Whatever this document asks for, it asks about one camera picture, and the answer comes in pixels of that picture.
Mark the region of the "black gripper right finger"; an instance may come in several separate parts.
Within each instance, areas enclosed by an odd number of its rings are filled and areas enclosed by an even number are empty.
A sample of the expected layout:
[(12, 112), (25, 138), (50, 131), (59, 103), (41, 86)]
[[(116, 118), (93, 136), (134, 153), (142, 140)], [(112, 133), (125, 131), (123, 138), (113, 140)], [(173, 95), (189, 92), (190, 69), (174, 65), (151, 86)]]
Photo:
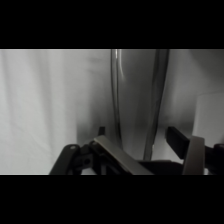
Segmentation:
[(224, 175), (224, 144), (205, 145), (201, 137), (187, 138), (175, 127), (166, 129), (167, 144), (184, 161), (184, 175), (202, 175), (207, 169), (212, 175)]

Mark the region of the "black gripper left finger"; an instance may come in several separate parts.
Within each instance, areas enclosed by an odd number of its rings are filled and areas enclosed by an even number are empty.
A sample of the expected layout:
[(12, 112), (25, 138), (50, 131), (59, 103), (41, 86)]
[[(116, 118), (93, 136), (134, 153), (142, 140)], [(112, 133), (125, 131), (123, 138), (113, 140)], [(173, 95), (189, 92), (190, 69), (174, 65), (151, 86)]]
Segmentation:
[(81, 175), (91, 169), (96, 175), (152, 175), (106, 136), (104, 127), (88, 144), (66, 145), (56, 159), (50, 175)]

